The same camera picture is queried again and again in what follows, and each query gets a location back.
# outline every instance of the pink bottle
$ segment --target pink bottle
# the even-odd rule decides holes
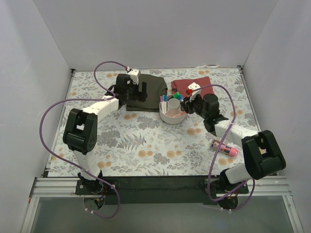
[[[212,141],[212,144],[210,145],[211,148],[213,148],[214,150],[217,150],[217,148],[219,147],[219,144],[220,144],[220,141],[214,139]],[[238,150],[233,148],[233,147],[230,147],[230,146],[227,146],[225,144],[222,144],[220,146],[220,150],[222,153],[226,154],[226,155],[229,155],[230,157],[237,157],[238,156]]]

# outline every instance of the folded red towel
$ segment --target folded red towel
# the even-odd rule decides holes
[[[210,85],[210,79],[209,76],[199,78],[199,79],[180,79],[180,80],[174,80],[172,81],[172,93],[175,94],[176,92],[179,92],[183,98],[188,96],[186,93],[187,87],[191,83],[196,83],[200,85],[200,87]],[[205,94],[214,94],[213,87],[209,86],[207,88],[204,88],[201,90],[201,96],[203,97]]]

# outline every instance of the floral tablecloth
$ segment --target floral tablecloth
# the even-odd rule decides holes
[[[122,71],[98,72],[99,81],[106,87],[115,82]],[[236,68],[190,68],[141,70],[141,73],[164,77],[171,93],[171,81],[209,76],[211,83],[225,86],[231,93],[237,111],[236,123],[258,130],[255,118]],[[229,119],[232,106],[225,91],[214,87],[219,97],[221,113]],[[101,98],[104,91],[95,83],[92,72],[76,72],[69,98]],[[67,116],[72,108],[82,109],[90,101],[71,101],[66,105],[62,125],[54,151],[60,156],[77,162],[73,153],[62,141]],[[105,117],[98,125],[95,154],[98,167],[104,176],[162,176],[207,175],[215,153],[210,144],[215,136],[209,134],[203,119],[196,114],[177,125],[163,122],[159,113],[127,112],[125,106]],[[239,151],[235,159],[219,153],[213,174],[243,162],[242,149],[226,141]],[[49,177],[77,176],[79,169],[55,157],[51,158]]]

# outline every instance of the gray floor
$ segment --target gray floor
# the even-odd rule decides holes
[[[112,213],[115,206],[101,212]],[[292,233],[282,197],[253,197],[233,213],[201,204],[127,204],[113,219],[86,212],[83,198],[41,198],[33,233]]]

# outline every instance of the wall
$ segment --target wall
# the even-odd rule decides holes
[[[39,122],[65,97],[70,69],[31,0],[0,0],[0,32],[0,231],[17,233],[48,158]],[[45,122],[50,146],[60,110]]]
[[[277,0],[34,2],[69,67],[92,70],[242,65]]]
[[[311,229],[311,1],[279,0],[244,66],[262,129],[287,161],[283,171],[305,232]]]

